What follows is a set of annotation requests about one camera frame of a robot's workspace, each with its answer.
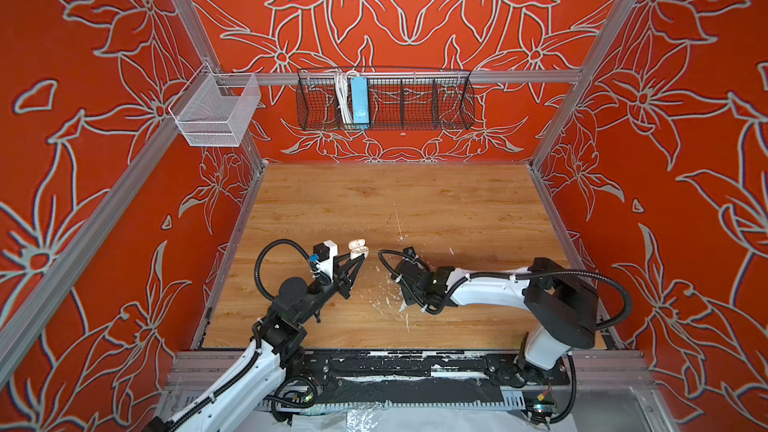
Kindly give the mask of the white earbud charging case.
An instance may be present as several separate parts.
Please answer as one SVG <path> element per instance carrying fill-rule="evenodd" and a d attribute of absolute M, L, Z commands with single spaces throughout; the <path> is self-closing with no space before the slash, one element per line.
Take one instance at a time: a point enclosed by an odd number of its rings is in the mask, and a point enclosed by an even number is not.
<path fill-rule="evenodd" d="M 367 258 L 370 251 L 364 239 L 355 239 L 350 241 L 348 243 L 348 249 L 350 260 L 355 260 L 360 257 Z"/>

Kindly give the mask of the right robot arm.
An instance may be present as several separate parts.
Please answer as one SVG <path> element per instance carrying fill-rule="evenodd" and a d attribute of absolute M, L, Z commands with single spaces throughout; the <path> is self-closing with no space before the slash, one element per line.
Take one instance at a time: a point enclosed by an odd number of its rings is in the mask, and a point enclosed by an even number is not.
<path fill-rule="evenodd" d="M 529 311 L 538 326 L 524 340 L 520 354 L 524 366 L 540 370 L 554 368 L 574 349 L 593 348 L 596 334 L 626 320 L 634 306 L 620 282 L 564 268 L 544 257 L 528 267 L 505 271 L 433 270 L 412 248 L 382 249 L 378 258 L 400 286 L 405 304 L 432 316 L 471 305 Z"/>

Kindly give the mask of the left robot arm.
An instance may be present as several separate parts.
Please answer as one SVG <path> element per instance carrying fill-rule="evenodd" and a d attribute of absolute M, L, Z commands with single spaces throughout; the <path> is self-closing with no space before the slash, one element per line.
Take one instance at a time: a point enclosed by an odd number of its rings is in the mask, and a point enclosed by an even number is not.
<path fill-rule="evenodd" d="M 285 280 L 277 294 L 268 292 L 261 267 L 272 249 L 290 246 L 299 252 L 312 274 L 308 283 L 301 277 Z M 248 347 L 222 376 L 198 398 L 171 418 L 154 417 L 146 431 L 234 431 L 262 402 L 276 412 L 280 406 L 305 409 L 318 396 L 316 383 L 301 372 L 304 359 L 304 324 L 320 319 L 322 308 L 335 295 L 347 299 L 369 255 L 363 239 L 348 243 L 341 254 L 330 240 L 304 250 L 290 239 L 278 239 L 262 249 L 254 265 L 254 282 L 269 302 L 266 315 L 252 327 Z"/>

